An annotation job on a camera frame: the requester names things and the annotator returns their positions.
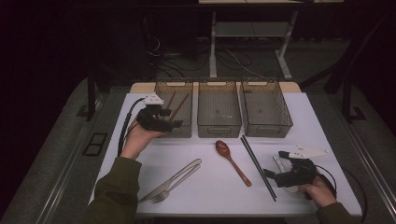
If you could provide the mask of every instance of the white table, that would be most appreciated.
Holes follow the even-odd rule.
[[[126,96],[98,179],[109,172],[117,156],[120,130],[130,106],[136,99],[147,95],[130,93]],[[312,161],[335,177],[339,202],[351,215],[361,216],[361,207],[332,154],[307,96],[298,92],[285,93],[284,96],[294,123],[286,138],[247,138],[262,168],[278,172],[272,157],[280,150],[291,151],[296,144],[330,150],[330,155]],[[154,139],[140,154],[138,161],[143,166],[138,197],[143,197],[195,159],[202,159],[201,168],[175,188],[165,201],[140,203],[137,217],[297,217],[316,211],[312,201],[306,200],[304,195],[280,189],[274,180],[269,179],[277,196],[274,202],[239,138],[221,139],[229,145],[236,164],[251,181],[252,186],[247,187],[230,162],[215,150],[215,142],[219,139],[198,137],[197,94],[193,95],[192,101],[192,138]],[[143,107],[138,104],[132,118]],[[290,168],[289,161],[283,162],[287,169]]]

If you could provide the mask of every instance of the chopsticks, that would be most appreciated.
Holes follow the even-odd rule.
[[[274,199],[274,202],[276,202],[276,195],[274,193],[274,190],[272,189],[270,183],[268,182],[267,176],[265,175],[264,171],[262,170],[262,167],[260,166],[259,162],[256,159],[256,156],[253,153],[253,150],[251,150],[250,145],[248,144],[248,140],[244,135],[241,137],[241,141],[244,144],[245,148],[247,149],[247,153],[250,156],[250,158],[253,160],[254,164],[256,165],[257,170],[259,171],[260,175],[262,176],[262,180],[264,181],[265,185],[267,186],[268,190],[271,193],[271,196]]]

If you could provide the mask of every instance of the green sleeve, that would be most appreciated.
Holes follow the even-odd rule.
[[[341,203],[333,203],[317,211],[321,224],[360,224],[356,217],[348,213]]]
[[[96,183],[83,223],[134,223],[140,167],[138,161],[117,157],[110,172]]]

